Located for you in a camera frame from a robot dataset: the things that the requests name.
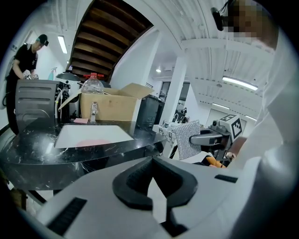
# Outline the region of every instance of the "black t-shirt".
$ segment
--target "black t-shirt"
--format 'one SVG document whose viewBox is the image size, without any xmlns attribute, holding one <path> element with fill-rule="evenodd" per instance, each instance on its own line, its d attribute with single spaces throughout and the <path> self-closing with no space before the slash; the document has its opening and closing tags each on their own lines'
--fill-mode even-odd
<svg viewBox="0 0 299 239">
<path fill-rule="evenodd" d="M 22 45 L 20 49 L 18 49 L 14 58 L 20 61 L 19 67 L 22 72 L 25 70 L 31 71 L 36 69 L 38 55 L 37 53 L 32 53 L 31 45 Z M 19 77 L 17 77 L 17 75 L 14 73 L 13 69 L 11 69 L 7 78 L 15 80 L 19 79 Z"/>
</svg>

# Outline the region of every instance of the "black pants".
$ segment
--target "black pants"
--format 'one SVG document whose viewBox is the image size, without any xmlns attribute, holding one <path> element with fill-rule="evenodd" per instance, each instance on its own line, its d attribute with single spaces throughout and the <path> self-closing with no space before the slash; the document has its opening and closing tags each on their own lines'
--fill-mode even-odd
<svg viewBox="0 0 299 239">
<path fill-rule="evenodd" d="M 15 110 L 15 91 L 17 87 L 17 80 L 7 79 L 6 84 L 6 111 L 9 122 L 9 127 L 15 133 L 19 133 Z"/>
</svg>

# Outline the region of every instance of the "ceiling light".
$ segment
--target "ceiling light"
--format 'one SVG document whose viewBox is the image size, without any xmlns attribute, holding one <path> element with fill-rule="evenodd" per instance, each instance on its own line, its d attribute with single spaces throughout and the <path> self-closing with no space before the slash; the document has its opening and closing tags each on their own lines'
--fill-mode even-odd
<svg viewBox="0 0 299 239">
<path fill-rule="evenodd" d="M 239 84 L 241 86 L 247 87 L 247 88 L 249 88 L 251 90 L 254 90 L 254 91 L 256 91 L 258 89 L 258 87 L 254 84 L 250 84 L 250 83 L 247 83 L 245 81 L 238 80 L 238 79 L 235 79 L 235 78 L 223 77 L 222 80 L 227 81 L 227 82 L 231 82 L 231 83 L 234 83 L 234 84 Z"/>
<path fill-rule="evenodd" d="M 248 115 L 245 115 L 245 117 L 247 117 L 247 118 L 249 118 L 249 119 L 252 119 L 252 120 L 256 121 L 255 118 L 252 118 L 252 117 L 250 117 L 250 116 L 248 116 Z"/>
<path fill-rule="evenodd" d="M 219 107 L 225 108 L 225 109 L 227 109 L 227 110 L 230 110 L 230 108 L 225 107 L 225 106 L 223 106 L 223 105 L 218 105 L 218 104 L 215 104 L 215 103 L 212 103 L 212 105 L 219 106 Z"/>
<path fill-rule="evenodd" d="M 58 36 L 58 40 L 59 40 L 59 44 L 61 46 L 61 50 L 63 53 L 67 54 L 67 50 L 66 50 L 66 46 L 65 46 L 65 42 L 64 42 L 64 36 L 59 35 Z"/>
</svg>

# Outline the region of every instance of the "black marble tabletop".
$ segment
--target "black marble tabletop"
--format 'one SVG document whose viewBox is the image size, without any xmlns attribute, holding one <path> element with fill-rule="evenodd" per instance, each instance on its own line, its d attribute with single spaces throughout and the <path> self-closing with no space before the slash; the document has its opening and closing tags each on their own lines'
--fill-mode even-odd
<svg viewBox="0 0 299 239">
<path fill-rule="evenodd" d="M 88 125 L 117 125 L 133 140 L 104 145 L 56 148 L 62 127 L 40 118 L 28 125 L 0 153 L 0 167 L 14 186 L 25 190 L 63 189 L 94 170 L 149 155 L 158 155 L 166 139 L 136 122 L 97 121 Z"/>
</svg>

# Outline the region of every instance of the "clear plastic container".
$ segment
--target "clear plastic container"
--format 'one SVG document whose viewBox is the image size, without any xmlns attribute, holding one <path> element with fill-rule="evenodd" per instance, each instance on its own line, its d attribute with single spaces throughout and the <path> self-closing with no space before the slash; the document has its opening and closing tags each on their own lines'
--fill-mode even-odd
<svg viewBox="0 0 299 239">
<path fill-rule="evenodd" d="M 85 94 L 104 94 L 104 86 L 97 79 L 97 73 L 91 73 L 91 76 L 82 86 L 82 93 Z"/>
</svg>

